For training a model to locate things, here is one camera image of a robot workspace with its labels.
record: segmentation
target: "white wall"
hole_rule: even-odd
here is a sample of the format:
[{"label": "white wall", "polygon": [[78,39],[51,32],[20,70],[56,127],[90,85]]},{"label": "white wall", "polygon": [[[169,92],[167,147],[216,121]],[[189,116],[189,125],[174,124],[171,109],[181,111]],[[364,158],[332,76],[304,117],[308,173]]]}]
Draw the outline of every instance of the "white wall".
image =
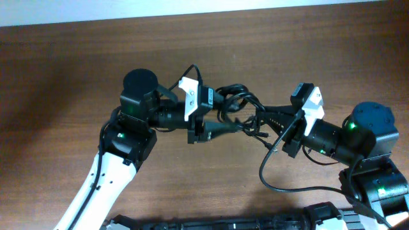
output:
[{"label": "white wall", "polygon": [[363,1],[374,0],[0,0],[0,26]]}]

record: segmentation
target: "black cable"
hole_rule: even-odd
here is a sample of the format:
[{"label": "black cable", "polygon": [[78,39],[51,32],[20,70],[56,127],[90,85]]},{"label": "black cable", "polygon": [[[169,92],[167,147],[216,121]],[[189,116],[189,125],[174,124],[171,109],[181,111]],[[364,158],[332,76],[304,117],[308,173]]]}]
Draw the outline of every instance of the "black cable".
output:
[{"label": "black cable", "polygon": [[254,137],[255,139],[259,140],[261,143],[263,143],[263,144],[264,144],[264,147],[266,147],[268,150],[271,149],[271,148],[273,148],[273,145],[272,145],[272,144],[270,144],[270,143],[264,141],[264,140],[261,139],[260,137],[258,137],[258,136],[256,136],[256,135],[254,135],[253,137]]},{"label": "black cable", "polygon": [[82,215],[82,212],[84,211],[85,207],[87,206],[89,200],[91,199],[96,186],[98,185],[98,181],[100,178],[100,173],[101,173],[101,166],[102,166],[102,155],[104,155],[105,151],[104,151],[104,132],[105,129],[108,127],[108,125],[110,125],[112,122],[114,122],[116,120],[116,118],[118,117],[118,113],[121,110],[121,106],[117,107],[116,109],[113,110],[111,117],[109,119],[109,121],[107,121],[101,128],[100,131],[100,141],[99,141],[99,145],[98,145],[98,165],[96,168],[96,175],[95,175],[95,180],[91,186],[91,190],[89,191],[87,197],[85,198],[81,208],[78,210],[76,216],[74,217],[74,219],[72,220],[72,223],[70,224],[70,227],[68,228],[68,230],[72,230],[76,223],[78,222],[79,218]]},{"label": "black cable", "polygon": [[346,122],[350,119],[351,115],[347,116],[344,121],[343,124],[341,125],[341,128],[344,129]]},{"label": "black cable", "polygon": [[261,163],[260,168],[259,168],[259,177],[260,177],[261,182],[267,188],[269,188],[270,190],[276,191],[276,192],[305,192],[305,191],[312,191],[312,190],[326,190],[326,191],[337,192],[339,194],[344,195],[349,200],[351,200],[351,202],[353,202],[355,205],[360,206],[363,209],[366,209],[369,213],[374,215],[375,218],[377,218],[378,220],[381,220],[381,222],[383,222],[388,228],[392,228],[392,226],[386,221],[386,219],[383,216],[381,216],[379,213],[374,211],[372,208],[366,206],[364,203],[362,203],[360,200],[356,199],[355,197],[352,197],[350,194],[347,194],[337,188],[326,187],[326,186],[313,186],[313,187],[305,187],[305,188],[277,188],[277,187],[271,186],[270,184],[266,182],[266,180],[263,177],[264,166],[266,165],[267,160],[270,158],[271,154],[273,153],[273,150],[278,146],[281,139],[286,135],[289,128],[293,126],[296,121],[297,121],[297,117],[295,117],[294,120],[291,122],[291,124],[284,131],[281,132],[280,136],[277,138],[277,140],[275,140],[272,148],[270,149],[270,151],[268,151],[267,155],[263,159],[263,162]]},{"label": "black cable", "polygon": [[197,81],[199,82],[199,85],[203,85],[203,79],[202,79],[202,75],[200,74],[200,70],[199,67],[196,64],[191,64],[189,66],[189,68],[187,68],[187,70],[182,74],[182,76],[168,89],[169,91],[172,91],[172,89],[174,89],[176,86],[179,85],[179,81],[181,80],[182,77],[186,77],[186,75],[191,71],[191,69],[193,69],[193,67],[196,70],[197,73]]},{"label": "black cable", "polygon": [[310,160],[310,161],[312,161],[312,162],[314,162],[315,164],[318,164],[318,165],[327,166],[327,165],[334,165],[334,164],[339,163],[339,162],[323,163],[323,162],[316,161],[309,155],[309,153],[311,152],[311,149],[309,149],[308,153],[307,153],[307,151],[305,150],[305,146],[302,146],[302,151],[304,152],[304,155],[308,158],[308,160]]},{"label": "black cable", "polygon": [[233,122],[228,116],[229,113],[242,110],[248,103],[255,106],[256,111],[265,111],[264,106],[260,103],[258,98],[254,96],[254,94],[249,92],[247,87],[242,84],[233,84],[230,86],[220,87],[216,89],[216,92],[224,97],[224,102],[217,111],[217,119],[219,122],[234,123],[246,135],[251,137],[268,137],[267,133],[260,132],[260,126],[264,125],[264,123],[261,122],[259,117],[251,116],[244,122],[240,122],[238,119]]},{"label": "black cable", "polygon": [[[189,66],[189,68],[186,69],[186,71],[181,75],[181,77],[168,90],[172,91],[172,89],[174,89],[177,85],[179,85],[179,81],[181,80],[181,78],[186,77],[186,75],[193,69],[193,67],[196,70],[197,81],[199,82],[199,85],[203,85],[203,79],[202,79],[202,75],[200,74],[199,67],[196,64],[191,64]],[[168,132],[173,132],[176,129],[175,128],[168,128],[168,129],[165,129],[165,130],[160,130],[160,129],[155,128],[155,130],[158,131],[158,132],[162,132],[162,133],[168,133]]]},{"label": "black cable", "polygon": [[353,194],[354,196],[356,196],[357,193],[356,193],[354,187],[352,186],[352,173],[353,173],[353,171],[355,170],[355,168],[357,167],[358,163],[359,163],[361,160],[363,160],[363,159],[364,159],[364,156],[358,155],[358,156],[355,158],[354,162],[352,163],[352,165],[351,165],[351,167],[350,167],[350,169],[349,169],[349,171],[348,171],[348,185],[350,186],[351,191],[352,191],[352,194]]}]

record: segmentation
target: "white bracket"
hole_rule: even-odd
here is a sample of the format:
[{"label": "white bracket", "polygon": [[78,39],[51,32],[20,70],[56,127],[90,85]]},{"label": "white bracket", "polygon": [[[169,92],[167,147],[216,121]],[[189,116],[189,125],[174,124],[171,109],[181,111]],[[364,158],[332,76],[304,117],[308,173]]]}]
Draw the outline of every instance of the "white bracket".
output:
[{"label": "white bracket", "polygon": [[315,121],[324,117],[325,113],[322,107],[323,105],[324,101],[322,99],[321,91],[319,87],[314,87],[307,101],[301,108],[305,112],[305,121],[307,122],[307,126],[305,127],[304,131],[305,136],[309,135],[313,129]]},{"label": "white bracket", "polygon": [[331,218],[324,220],[322,224],[317,224],[315,230],[348,230],[344,220],[338,220],[337,218]]},{"label": "white bracket", "polygon": [[189,116],[197,109],[197,91],[199,82],[187,77],[182,77],[179,81],[179,88],[186,92],[185,99],[185,121],[189,120]]}]

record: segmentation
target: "wood grain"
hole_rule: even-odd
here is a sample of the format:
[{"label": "wood grain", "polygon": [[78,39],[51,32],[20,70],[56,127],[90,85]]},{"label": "wood grain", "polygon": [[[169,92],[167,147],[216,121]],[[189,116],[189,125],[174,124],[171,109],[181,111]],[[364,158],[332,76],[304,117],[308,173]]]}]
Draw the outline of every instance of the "wood grain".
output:
[{"label": "wood grain", "polygon": [[[324,96],[325,119],[337,125],[359,102],[388,105],[400,131],[392,159],[409,177],[408,15],[381,2],[0,28],[2,228],[57,224],[89,171],[122,79],[135,68],[170,86],[196,63],[205,84],[245,84],[265,105],[289,104],[299,82],[313,82]],[[158,134],[109,217],[252,216],[323,201],[349,206],[330,192],[269,191],[258,178],[265,148],[244,134],[186,142],[186,131]],[[339,187],[342,168],[279,152],[265,175],[285,188]]]}]

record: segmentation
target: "wooden table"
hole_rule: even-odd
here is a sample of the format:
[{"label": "wooden table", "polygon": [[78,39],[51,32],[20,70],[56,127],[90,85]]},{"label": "wooden table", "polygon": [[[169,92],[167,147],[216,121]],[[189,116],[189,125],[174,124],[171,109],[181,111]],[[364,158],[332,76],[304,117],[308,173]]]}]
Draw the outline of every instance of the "wooden table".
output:
[{"label": "wooden table", "polygon": [[[119,105],[123,77],[135,68],[170,86],[196,63],[205,84],[245,84],[265,105],[289,104],[299,82],[313,82],[325,119],[337,125],[359,102],[388,105],[400,131],[392,159],[408,178],[408,23],[407,10],[381,2],[0,28],[2,229],[57,224],[91,167],[101,125]],[[265,154],[243,133],[195,145],[184,130],[158,133],[108,217],[248,217],[323,201],[349,206],[333,192],[269,191],[258,178]],[[284,188],[339,187],[343,168],[279,152],[265,176]]]}]

